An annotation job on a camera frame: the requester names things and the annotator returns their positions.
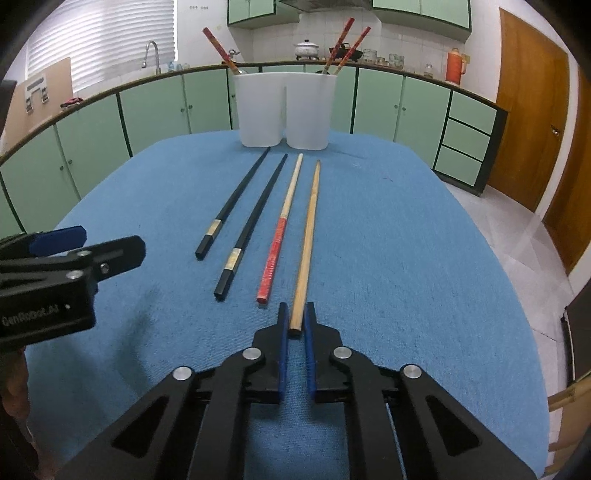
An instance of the cabinet door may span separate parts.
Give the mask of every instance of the cabinet door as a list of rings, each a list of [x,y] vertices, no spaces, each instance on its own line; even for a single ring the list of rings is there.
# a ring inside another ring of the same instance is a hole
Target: cabinet door
[[[374,8],[401,10],[403,12],[419,14],[421,12],[421,3],[419,0],[374,0]]]
[[[230,130],[226,69],[184,75],[191,133]]]
[[[129,160],[115,95],[59,121],[57,132],[81,197]]]
[[[246,73],[258,73],[258,67],[240,67]],[[236,88],[234,87],[234,75],[229,69],[226,69],[226,76],[228,77],[228,92],[230,93],[230,115],[232,116],[232,129],[238,130],[238,107],[236,106]]]
[[[396,142],[410,147],[430,167],[435,163],[450,94],[434,83],[404,80]]]
[[[180,75],[124,90],[121,104],[134,155],[159,140],[189,133]]]
[[[248,18],[248,0],[228,0],[228,24]]]
[[[20,233],[21,228],[12,214],[12,210],[8,206],[8,201],[4,196],[4,192],[0,188],[0,240],[6,236]]]
[[[351,132],[353,95],[355,94],[355,68],[344,67],[336,78],[335,101],[333,102],[330,127],[337,132]]]
[[[359,69],[353,133],[394,140],[402,75]]]
[[[421,0],[421,13],[454,25],[470,28],[468,0]]]
[[[0,171],[27,232],[53,230],[78,203],[54,127],[24,145]]]
[[[275,13],[275,0],[248,0],[248,17],[260,17]]]

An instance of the pot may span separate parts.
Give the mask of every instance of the pot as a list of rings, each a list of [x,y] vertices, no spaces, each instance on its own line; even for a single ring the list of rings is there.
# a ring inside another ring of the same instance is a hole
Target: pot
[[[320,47],[308,39],[298,43],[295,47],[295,57],[298,60],[300,57],[318,58]]]

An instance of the kitchen cabinet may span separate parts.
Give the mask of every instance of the kitchen cabinet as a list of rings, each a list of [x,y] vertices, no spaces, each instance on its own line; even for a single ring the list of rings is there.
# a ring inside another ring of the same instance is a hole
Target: kitchen cabinet
[[[337,132],[351,132],[353,98],[355,97],[355,68],[343,67],[336,78],[330,127]]]
[[[359,69],[353,133],[394,139],[403,79],[395,73]]]
[[[470,0],[374,0],[382,23],[427,30],[465,42],[472,33]]]
[[[386,8],[388,10],[400,10],[420,14],[421,2],[420,0],[374,0],[374,8]]]
[[[17,150],[0,172],[27,232],[53,230],[79,201],[55,126]]]
[[[129,160],[115,95],[60,120],[57,132],[81,197]]]
[[[298,23],[300,11],[279,0],[228,0],[228,25],[261,28]]]
[[[453,92],[449,116],[490,135],[495,125],[496,110],[468,95]]]
[[[228,0],[228,25],[248,18],[248,0]]]
[[[437,157],[435,171],[444,173],[473,187],[476,184],[481,166],[482,164],[478,160],[442,145]]]
[[[246,73],[258,73],[258,67],[240,67]],[[229,69],[225,69],[226,77],[228,78],[228,93],[230,96],[230,116],[232,117],[232,129],[238,130],[240,128],[238,123],[238,107],[236,106],[236,89],[234,87],[234,75]]]
[[[8,206],[4,192],[0,189],[0,240],[6,236],[15,235],[20,232],[21,228],[18,226],[12,210]]]
[[[191,133],[230,130],[226,70],[205,70],[183,76]]]
[[[410,147],[429,167],[435,163],[449,97],[445,87],[412,77],[404,79],[395,141]]]
[[[180,75],[122,91],[121,105],[134,155],[159,140],[189,133]]]
[[[421,0],[421,14],[470,28],[468,0]]]

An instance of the window blinds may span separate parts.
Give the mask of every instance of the window blinds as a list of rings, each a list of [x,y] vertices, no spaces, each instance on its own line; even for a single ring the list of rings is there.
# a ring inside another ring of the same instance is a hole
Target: window blinds
[[[70,57],[77,92],[139,70],[150,40],[160,64],[174,60],[174,0],[65,0],[28,41],[27,77]]]

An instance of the table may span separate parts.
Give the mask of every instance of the table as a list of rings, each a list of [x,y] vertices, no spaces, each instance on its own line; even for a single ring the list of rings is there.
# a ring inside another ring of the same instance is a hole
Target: table
[[[154,144],[91,191],[59,227],[88,244],[140,235],[141,268],[100,284],[97,325],[31,346],[31,429],[60,462],[172,369],[203,370],[251,344],[291,305],[316,159],[322,160],[308,300],[319,322],[374,363],[421,365],[539,475],[548,446],[534,339],[494,253],[445,185],[408,148],[331,133],[306,152],[271,300],[255,300],[297,151],[274,147],[203,262],[194,250],[262,149],[236,132]],[[219,274],[252,207],[289,153],[228,299]],[[348,477],[342,406],[312,406],[303,341],[289,342],[281,406],[253,406],[246,478]]]

